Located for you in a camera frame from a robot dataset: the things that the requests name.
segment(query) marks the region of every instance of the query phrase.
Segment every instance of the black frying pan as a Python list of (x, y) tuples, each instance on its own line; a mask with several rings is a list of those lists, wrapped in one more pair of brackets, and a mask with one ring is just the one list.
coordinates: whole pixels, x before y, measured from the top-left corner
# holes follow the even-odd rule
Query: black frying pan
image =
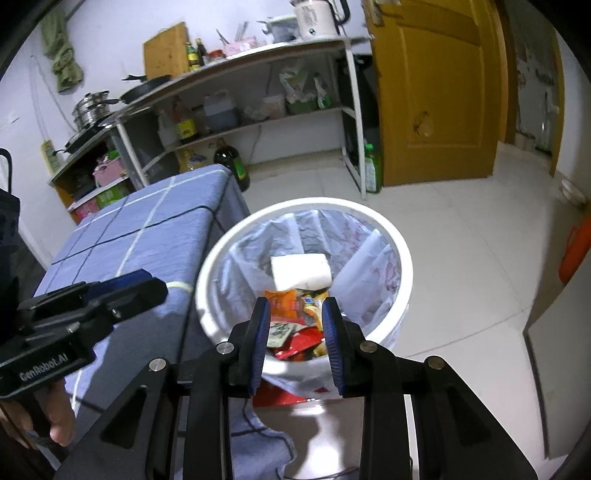
[(121, 101), (123, 103), (131, 103), (134, 100), (137, 100), (139, 97), (142, 97), (147, 93), (150, 93), (156, 87), (165, 84), (171, 78), (172, 76), (170, 75), (162, 75), (161, 77), (146, 80), (145, 76), (136, 77), (133, 75), (128, 75), (128, 77), (125, 80), (143, 80), (143, 83), (141, 85), (138, 85), (137, 87), (132, 88), (131, 90), (127, 90), (127, 92), (121, 95)]

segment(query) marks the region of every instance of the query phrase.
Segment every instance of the white kettle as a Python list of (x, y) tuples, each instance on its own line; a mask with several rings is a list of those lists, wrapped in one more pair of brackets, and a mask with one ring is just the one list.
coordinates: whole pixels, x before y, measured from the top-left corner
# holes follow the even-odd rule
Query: white kettle
[(340, 0), (343, 18), (337, 19), (327, 0), (295, 0), (295, 16), (304, 40), (332, 38), (339, 35), (338, 27), (349, 21), (351, 13), (346, 0)]

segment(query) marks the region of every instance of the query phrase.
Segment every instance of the human hand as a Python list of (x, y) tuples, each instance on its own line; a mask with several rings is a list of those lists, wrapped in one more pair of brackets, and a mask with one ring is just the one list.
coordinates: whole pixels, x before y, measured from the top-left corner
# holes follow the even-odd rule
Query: human hand
[[(23, 441), (22, 437), (26, 435), (24, 430), (33, 430), (33, 421), (24, 407), (17, 401), (0, 402), (0, 424), (6, 432), (20, 444), (25, 447), (29, 445)], [(17, 432), (10, 421), (5, 417), (4, 411), (10, 416), (15, 426), (20, 430)], [(62, 379), (49, 386), (47, 399), (44, 405), (45, 415), (51, 424), (51, 439), (62, 446), (68, 445), (74, 435), (74, 412), (70, 406), (70, 398), (66, 393), (66, 380)]]

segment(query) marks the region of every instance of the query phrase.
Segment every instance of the hanging towel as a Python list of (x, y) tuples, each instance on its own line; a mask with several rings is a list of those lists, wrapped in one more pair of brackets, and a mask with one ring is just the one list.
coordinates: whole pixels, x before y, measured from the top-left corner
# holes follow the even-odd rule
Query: hanging towel
[(80, 83), (83, 72), (74, 60), (74, 47), (68, 40), (66, 19), (61, 8), (56, 7), (40, 22), (43, 53), (53, 59), (51, 69), (56, 75), (57, 91), (63, 92)]

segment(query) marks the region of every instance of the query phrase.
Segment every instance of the white trash can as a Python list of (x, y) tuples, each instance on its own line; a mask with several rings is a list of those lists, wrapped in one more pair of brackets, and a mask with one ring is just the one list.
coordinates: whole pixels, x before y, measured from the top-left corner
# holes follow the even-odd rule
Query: white trash can
[[(367, 340), (392, 349), (408, 309), (413, 263), (400, 232), (374, 210), (325, 197), (278, 203), (253, 213), (216, 243), (196, 288), (201, 326), (214, 344), (250, 319), (257, 297), (274, 290), (271, 257), (324, 253), (341, 311)], [(263, 377), (295, 395), (338, 396), (328, 356), (304, 362), (265, 357)]]

